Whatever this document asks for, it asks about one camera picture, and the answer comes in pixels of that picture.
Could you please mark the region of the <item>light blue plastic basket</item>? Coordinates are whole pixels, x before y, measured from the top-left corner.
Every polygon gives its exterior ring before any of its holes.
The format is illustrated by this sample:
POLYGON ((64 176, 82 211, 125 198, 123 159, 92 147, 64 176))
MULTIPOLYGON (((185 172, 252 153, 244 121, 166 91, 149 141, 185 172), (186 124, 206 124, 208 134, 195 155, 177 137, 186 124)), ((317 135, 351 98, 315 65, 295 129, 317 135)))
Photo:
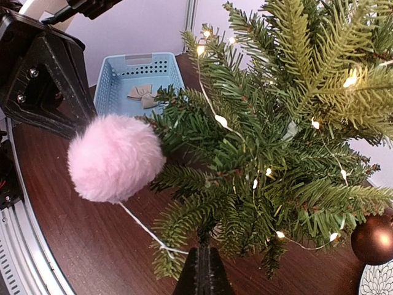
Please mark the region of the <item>light blue plastic basket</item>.
POLYGON ((155 95, 158 90, 167 88, 176 93, 185 89, 173 53, 114 55, 103 60, 93 102, 101 116, 150 117, 153 113, 161 114, 165 104, 143 108, 141 97, 132 99, 131 94, 142 90, 155 95))

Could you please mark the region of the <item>dark red bauble ornament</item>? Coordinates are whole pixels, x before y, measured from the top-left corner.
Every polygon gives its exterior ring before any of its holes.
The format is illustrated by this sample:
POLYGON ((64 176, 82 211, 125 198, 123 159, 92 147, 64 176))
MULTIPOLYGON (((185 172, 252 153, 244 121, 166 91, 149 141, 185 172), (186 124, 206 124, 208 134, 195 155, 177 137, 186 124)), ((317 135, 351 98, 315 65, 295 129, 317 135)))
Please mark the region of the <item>dark red bauble ornament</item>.
POLYGON ((370 215, 351 235, 356 257, 365 264, 378 266, 392 260, 392 208, 382 215, 370 215))

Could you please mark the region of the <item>beige fabric bow ornament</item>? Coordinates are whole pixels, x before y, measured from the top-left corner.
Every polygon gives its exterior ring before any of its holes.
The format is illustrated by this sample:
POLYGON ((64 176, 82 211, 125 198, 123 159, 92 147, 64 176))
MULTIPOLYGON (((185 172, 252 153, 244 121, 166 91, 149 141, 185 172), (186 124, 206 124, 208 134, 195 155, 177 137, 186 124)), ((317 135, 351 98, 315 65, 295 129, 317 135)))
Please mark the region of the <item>beige fabric bow ornament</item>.
POLYGON ((155 99, 157 93, 152 91, 152 84, 134 86, 127 95, 127 98, 134 101, 140 101, 143 109, 154 108, 158 105, 155 99))

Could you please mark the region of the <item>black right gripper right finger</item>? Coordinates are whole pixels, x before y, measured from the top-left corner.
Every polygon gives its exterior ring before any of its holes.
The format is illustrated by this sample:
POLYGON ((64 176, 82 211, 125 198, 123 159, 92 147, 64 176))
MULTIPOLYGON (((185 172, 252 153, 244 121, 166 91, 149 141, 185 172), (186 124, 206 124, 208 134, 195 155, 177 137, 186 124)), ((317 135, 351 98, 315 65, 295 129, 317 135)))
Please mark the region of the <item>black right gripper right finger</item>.
POLYGON ((235 294, 216 248, 204 249, 204 294, 235 294))

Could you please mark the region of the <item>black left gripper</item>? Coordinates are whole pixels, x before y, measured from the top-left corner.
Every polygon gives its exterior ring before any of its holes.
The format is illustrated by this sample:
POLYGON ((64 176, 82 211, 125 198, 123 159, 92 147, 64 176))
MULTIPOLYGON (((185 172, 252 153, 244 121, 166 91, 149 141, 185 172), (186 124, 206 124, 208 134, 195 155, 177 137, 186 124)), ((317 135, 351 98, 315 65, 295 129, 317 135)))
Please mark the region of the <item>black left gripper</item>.
POLYGON ((1 6, 1 110, 19 122, 73 138, 95 118, 84 45, 1 6))

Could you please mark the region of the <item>small green christmas tree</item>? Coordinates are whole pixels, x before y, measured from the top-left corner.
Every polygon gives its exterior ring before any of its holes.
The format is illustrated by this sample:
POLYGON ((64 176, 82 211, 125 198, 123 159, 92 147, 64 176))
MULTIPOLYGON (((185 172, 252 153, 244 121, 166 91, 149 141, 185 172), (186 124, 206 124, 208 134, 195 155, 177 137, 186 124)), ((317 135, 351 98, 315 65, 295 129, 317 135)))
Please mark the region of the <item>small green christmas tree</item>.
POLYGON ((155 223, 169 247, 211 237, 261 253, 272 276, 286 242, 330 248, 392 202, 365 187, 379 166, 349 141, 392 143, 392 2, 226 2, 234 42, 211 25, 182 37, 200 88, 161 89, 152 125, 172 156, 155 178, 174 202, 155 223))

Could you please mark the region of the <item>pink pompom ornament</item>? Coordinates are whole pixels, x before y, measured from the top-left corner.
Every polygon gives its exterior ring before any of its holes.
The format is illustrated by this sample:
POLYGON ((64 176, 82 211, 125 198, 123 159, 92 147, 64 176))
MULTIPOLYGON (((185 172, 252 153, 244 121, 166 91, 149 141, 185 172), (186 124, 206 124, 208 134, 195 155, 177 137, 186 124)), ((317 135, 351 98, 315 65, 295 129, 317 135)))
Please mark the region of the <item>pink pompom ornament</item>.
POLYGON ((145 117, 98 116, 68 147, 68 171, 85 200, 120 205, 170 258, 184 250, 167 246, 125 206, 163 170, 160 139, 145 117))

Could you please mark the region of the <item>aluminium front rail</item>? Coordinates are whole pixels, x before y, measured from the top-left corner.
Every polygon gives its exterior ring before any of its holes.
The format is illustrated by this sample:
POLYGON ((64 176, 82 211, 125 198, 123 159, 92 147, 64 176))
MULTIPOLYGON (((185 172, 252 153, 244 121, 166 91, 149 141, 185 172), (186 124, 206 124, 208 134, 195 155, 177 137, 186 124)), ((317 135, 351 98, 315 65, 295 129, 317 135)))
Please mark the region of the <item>aluminium front rail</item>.
POLYGON ((13 122, 1 120, 2 140, 11 150, 21 197, 1 210, 1 276, 6 294, 74 294, 44 238, 24 183, 14 142, 13 122))

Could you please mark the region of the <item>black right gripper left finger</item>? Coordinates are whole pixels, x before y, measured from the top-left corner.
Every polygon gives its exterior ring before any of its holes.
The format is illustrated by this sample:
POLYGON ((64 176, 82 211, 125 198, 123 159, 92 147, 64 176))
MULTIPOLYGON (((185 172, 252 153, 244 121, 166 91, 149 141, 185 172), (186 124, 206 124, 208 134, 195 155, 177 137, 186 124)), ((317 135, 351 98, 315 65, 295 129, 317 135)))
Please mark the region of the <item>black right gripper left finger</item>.
POLYGON ((192 248, 189 251, 187 259, 184 263, 184 267, 181 271, 180 277, 173 291, 173 295, 204 294, 204 287, 202 282, 203 255, 203 247, 192 248))

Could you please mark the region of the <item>left aluminium frame post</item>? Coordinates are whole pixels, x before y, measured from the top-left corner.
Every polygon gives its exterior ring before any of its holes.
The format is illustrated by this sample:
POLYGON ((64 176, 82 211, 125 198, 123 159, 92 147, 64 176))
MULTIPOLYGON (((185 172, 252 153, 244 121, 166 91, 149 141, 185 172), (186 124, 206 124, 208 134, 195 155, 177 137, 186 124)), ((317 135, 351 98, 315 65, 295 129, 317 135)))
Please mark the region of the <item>left aluminium frame post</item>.
POLYGON ((198 10, 198 0, 187 0, 185 11, 185 26, 186 31, 193 32, 195 27, 195 19, 198 10))

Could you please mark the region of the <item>floral patterned ceramic plate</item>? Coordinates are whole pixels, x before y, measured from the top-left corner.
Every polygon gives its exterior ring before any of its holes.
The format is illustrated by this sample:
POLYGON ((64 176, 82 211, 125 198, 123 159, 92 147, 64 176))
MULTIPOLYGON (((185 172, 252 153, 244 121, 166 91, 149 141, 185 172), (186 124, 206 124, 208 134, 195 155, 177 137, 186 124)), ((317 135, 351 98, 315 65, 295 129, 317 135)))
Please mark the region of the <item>floral patterned ceramic plate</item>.
POLYGON ((393 261, 366 265, 359 283, 358 295, 393 295, 393 261))

